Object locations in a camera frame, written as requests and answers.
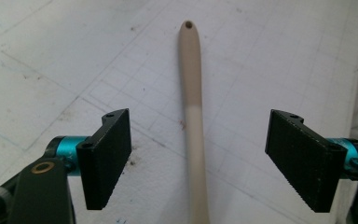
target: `screw hole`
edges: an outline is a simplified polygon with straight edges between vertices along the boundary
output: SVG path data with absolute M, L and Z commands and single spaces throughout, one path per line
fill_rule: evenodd
M 187 21 L 186 22 L 186 28 L 191 29 L 192 27 L 193 27 L 193 23 L 191 23 L 191 21 Z
M 82 147 L 92 147 L 92 143 L 83 143 Z
M 31 172 L 35 175 L 43 174 L 49 170 L 51 170 L 54 167 L 54 162 L 52 161 L 44 161 L 40 162 L 39 164 L 35 165 Z

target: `white table surface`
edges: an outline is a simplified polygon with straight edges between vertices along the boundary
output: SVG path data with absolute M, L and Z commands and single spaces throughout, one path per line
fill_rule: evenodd
M 187 223 L 184 20 L 200 33 L 212 223 L 335 223 L 334 209 L 303 203 L 264 147 L 272 108 L 348 136 L 358 0 L 0 1 L 0 184 L 53 137 L 91 135 L 103 114 L 129 108 L 135 164 L 103 211 L 87 211 L 69 178 L 77 223 Z

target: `tan rod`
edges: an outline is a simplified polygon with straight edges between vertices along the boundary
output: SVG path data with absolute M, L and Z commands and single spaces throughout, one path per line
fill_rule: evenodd
M 179 50 L 185 103 L 190 224 L 209 224 L 202 128 L 200 38 L 192 21 L 182 24 Z

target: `white tiled floor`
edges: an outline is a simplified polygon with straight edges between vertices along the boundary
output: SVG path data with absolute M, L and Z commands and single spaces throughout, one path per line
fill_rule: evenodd
M 342 219 L 311 212 L 264 146 L 272 108 L 348 135 L 358 0 L 0 1 L 0 184 L 54 136 L 93 134 L 101 115 L 129 108 L 136 165 L 102 212 L 85 209 L 71 177 L 77 222 L 186 223 L 177 34 L 187 19 L 202 48 L 212 223 Z

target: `textured rubber pad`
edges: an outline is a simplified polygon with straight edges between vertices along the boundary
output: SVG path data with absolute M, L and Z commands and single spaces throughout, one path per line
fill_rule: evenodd
M 131 154 L 128 109 L 103 116 L 103 126 L 76 146 L 87 209 L 103 209 Z
M 313 211 L 329 212 L 347 149 L 303 122 L 297 115 L 271 110 L 266 153 Z

